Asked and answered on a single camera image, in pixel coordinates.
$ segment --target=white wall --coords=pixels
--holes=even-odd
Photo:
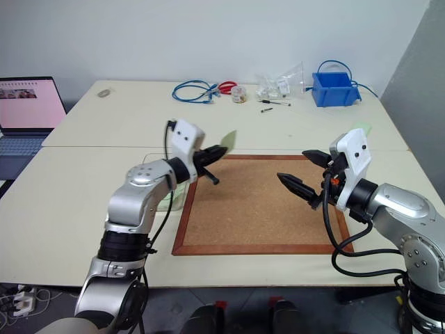
[[[0,76],[54,75],[77,100],[96,79],[254,82],[300,61],[309,79],[337,58],[380,94],[428,2],[0,0]]]

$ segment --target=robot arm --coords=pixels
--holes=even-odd
[[[194,182],[202,175],[218,183],[204,167],[227,151],[219,145],[201,150],[204,132],[185,120],[168,125],[173,131],[173,158],[134,166],[110,199],[104,236],[91,261],[75,318],[57,321],[39,333],[80,333],[83,326],[88,333],[116,333],[140,321],[148,290],[145,260],[156,252],[148,234],[159,202],[177,184]]]
[[[445,333],[445,219],[422,195],[364,179],[371,155],[361,129],[351,130],[334,141],[330,155],[318,150],[303,154],[325,169],[321,194],[297,177],[278,173],[283,185],[314,209],[327,194],[331,205],[341,211],[349,209],[349,215],[359,222],[373,224],[404,257],[404,283],[409,289],[407,313],[413,333]],[[333,264],[338,253],[354,255],[336,250]]]

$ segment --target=white table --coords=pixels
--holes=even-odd
[[[43,145],[159,148],[167,120],[185,118],[206,132],[204,146],[236,129],[238,149],[324,150],[338,135],[365,122],[372,126],[371,148],[407,150],[380,101],[367,90],[361,91],[361,102],[348,107],[317,108],[310,93],[292,100],[290,107],[262,104],[254,98],[252,85],[245,86],[248,101],[243,104],[227,95],[215,97],[213,104],[189,104],[171,97],[177,84],[97,81]],[[98,97],[104,89],[110,95]],[[260,113],[268,107],[273,110]]]
[[[0,282],[82,285],[104,231],[108,199],[146,148],[43,148],[0,200]],[[236,150],[279,154],[279,150]],[[300,154],[299,150],[287,151]],[[368,179],[409,188],[445,206],[408,151],[373,151]],[[156,216],[155,226],[164,213]],[[390,285],[392,276],[351,278],[337,273],[329,255],[171,255],[180,212],[173,212],[147,261],[152,287],[256,285]],[[363,228],[347,218],[350,233]],[[357,251],[393,247],[376,231],[354,245]],[[347,269],[403,268],[402,257],[341,259]]]

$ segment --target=gray tile floor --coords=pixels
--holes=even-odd
[[[144,314],[145,332],[177,334],[198,307],[227,301],[227,334],[267,333],[268,300],[271,296],[282,296],[293,301],[307,316],[315,334],[398,333],[398,292],[370,296],[345,305],[337,302],[337,292],[338,289],[329,287],[151,289]],[[75,303],[75,298],[63,294],[51,301],[41,315],[20,319],[0,333],[34,333],[56,319],[72,317]],[[39,302],[37,311],[44,305]]]

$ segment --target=cork board with wooden frame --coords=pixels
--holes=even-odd
[[[220,179],[189,187],[173,255],[330,254],[321,209],[287,190],[277,173],[321,189],[323,169],[302,155],[229,155],[211,165]],[[337,239],[349,237],[343,213],[330,205]],[[352,251],[352,245],[345,248]]]

